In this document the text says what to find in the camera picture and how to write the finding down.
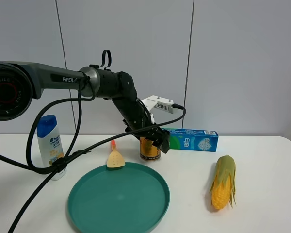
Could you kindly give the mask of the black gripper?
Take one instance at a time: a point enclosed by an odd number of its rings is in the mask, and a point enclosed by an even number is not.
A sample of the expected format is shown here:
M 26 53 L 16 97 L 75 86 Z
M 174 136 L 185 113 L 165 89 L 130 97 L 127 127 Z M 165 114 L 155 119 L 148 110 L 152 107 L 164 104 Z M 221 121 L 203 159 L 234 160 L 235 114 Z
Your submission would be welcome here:
M 148 126 L 156 125 L 155 123 L 152 123 L 150 112 L 139 98 L 134 101 L 127 98 L 123 99 L 122 116 L 124 117 L 123 121 L 127 126 L 125 132 L 132 132 Z M 156 127 L 133 133 L 133 135 L 138 138 L 145 137 L 152 141 L 152 145 L 158 146 L 161 152 L 165 154 L 170 149 L 170 132 L 168 130 Z

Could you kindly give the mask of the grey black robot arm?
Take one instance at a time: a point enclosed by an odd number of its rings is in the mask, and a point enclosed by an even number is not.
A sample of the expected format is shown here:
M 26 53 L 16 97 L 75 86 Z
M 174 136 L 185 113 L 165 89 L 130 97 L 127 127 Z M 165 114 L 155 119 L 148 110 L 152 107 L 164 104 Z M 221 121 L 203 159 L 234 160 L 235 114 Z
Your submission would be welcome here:
M 22 115 L 45 89 L 80 89 L 83 97 L 112 100 L 124 118 L 127 132 L 151 140 L 163 153 L 170 149 L 166 130 L 146 129 L 154 121 L 137 97 L 133 78 L 125 72 L 115 73 L 94 65 L 72 71 L 40 63 L 0 61 L 0 121 Z

